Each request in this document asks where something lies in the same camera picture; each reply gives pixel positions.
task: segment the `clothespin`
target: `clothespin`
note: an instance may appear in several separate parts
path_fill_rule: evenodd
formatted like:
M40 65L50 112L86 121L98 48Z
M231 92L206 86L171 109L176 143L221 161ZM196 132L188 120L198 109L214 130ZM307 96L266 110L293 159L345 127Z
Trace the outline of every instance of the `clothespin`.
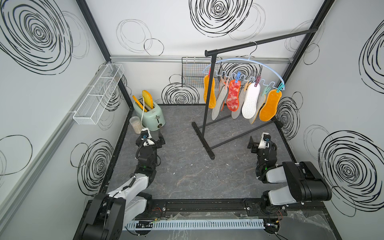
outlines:
M237 76L236 76L236 80L235 80L235 83L237 83L239 81L239 78L240 78L240 72L237 72Z
M284 83L280 83L280 85L277 88L277 93L280 92L284 88Z
M266 87L264 88L263 92L262 92L262 96L263 96L263 95L266 95L266 94L269 92L269 90L271 90L271 88L270 88L269 86L266 86Z
M224 76L224 80L225 81L225 89L228 89L228 86L229 86L229 78L227 78L227 76Z
M257 87L257 84L259 84L261 79L262 79L261 76L257 76L256 81L255 81L255 87Z
M244 92L247 90L248 88L248 80L247 80L247 83L244 85Z

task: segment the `orange insole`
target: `orange insole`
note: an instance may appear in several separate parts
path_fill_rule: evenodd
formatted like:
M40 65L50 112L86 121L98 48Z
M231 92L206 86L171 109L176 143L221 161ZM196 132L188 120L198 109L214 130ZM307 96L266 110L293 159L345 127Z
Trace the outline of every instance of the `orange insole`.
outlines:
M232 80L229 82L229 91L227 97L227 107L232 112L235 112L239 108L239 92L241 82Z
M268 93L268 98L266 100L266 103L264 107L260 110L260 120L267 122L273 118L273 116L277 112L277 104L280 101L281 98L281 91L276 92L277 90L274 89Z
M209 84L209 75L204 77L204 102L207 102L208 95L208 84ZM215 96L215 78L212 79L212 88L209 97L209 108L214 108L216 106L216 96Z
M132 96L133 100L135 100L135 102L139 105L139 107L141 109L143 109L143 105L141 104L141 102L139 102L139 100L135 97L135 95Z
M145 104L147 104L151 109L153 109L152 95L148 91L143 90L142 96L144 98Z

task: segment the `white wire shelf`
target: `white wire shelf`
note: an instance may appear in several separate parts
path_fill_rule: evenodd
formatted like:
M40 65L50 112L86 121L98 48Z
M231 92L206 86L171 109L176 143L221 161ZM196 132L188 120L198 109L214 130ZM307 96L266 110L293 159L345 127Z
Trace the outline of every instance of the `white wire shelf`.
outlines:
M122 64L108 63L73 115L78 124L96 125L124 73Z

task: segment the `white insole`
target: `white insole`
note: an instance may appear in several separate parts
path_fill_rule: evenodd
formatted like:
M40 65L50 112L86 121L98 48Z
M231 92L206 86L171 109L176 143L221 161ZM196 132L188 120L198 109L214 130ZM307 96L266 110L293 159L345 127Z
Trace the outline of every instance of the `white insole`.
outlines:
M245 100L242 108L243 117L245 119L252 118L256 113L256 102L257 97L260 93L260 84L257 84L255 87L254 84L251 84L248 89L247 93L245 95Z

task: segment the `black wire rack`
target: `black wire rack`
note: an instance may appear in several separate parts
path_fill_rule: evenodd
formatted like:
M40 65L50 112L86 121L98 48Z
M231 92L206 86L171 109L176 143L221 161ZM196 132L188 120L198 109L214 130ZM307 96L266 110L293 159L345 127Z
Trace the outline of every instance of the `black wire rack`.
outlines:
M210 64L210 58L193 58L193 57L184 57L182 58L182 73L181 81L182 85L185 87L195 87L195 88L204 88L204 77L208 75L209 69L203 73L203 70ZM221 74L223 71L222 64L216 63L215 70L217 74ZM215 78L215 88L219 88L220 82Z

